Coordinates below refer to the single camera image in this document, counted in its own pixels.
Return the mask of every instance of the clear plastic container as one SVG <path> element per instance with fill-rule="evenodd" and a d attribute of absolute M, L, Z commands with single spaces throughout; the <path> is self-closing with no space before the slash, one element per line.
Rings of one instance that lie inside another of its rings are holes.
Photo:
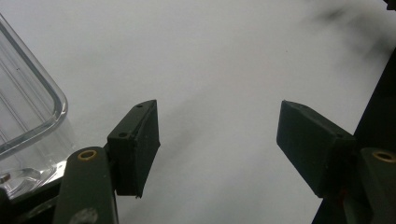
<path fill-rule="evenodd" d="M 10 198 L 62 176 L 77 149 L 67 101 L 0 15 L 0 187 Z"/>

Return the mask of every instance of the white tabletop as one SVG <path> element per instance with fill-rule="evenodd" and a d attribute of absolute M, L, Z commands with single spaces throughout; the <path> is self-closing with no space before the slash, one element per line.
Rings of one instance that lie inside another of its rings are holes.
<path fill-rule="evenodd" d="M 5 1 L 66 94 L 80 147 L 157 99 L 161 147 L 120 223 L 310 223 L 318 199 L 276 145 L 280 103 L 353 133 L 393 50 L 380 0 Z"/>

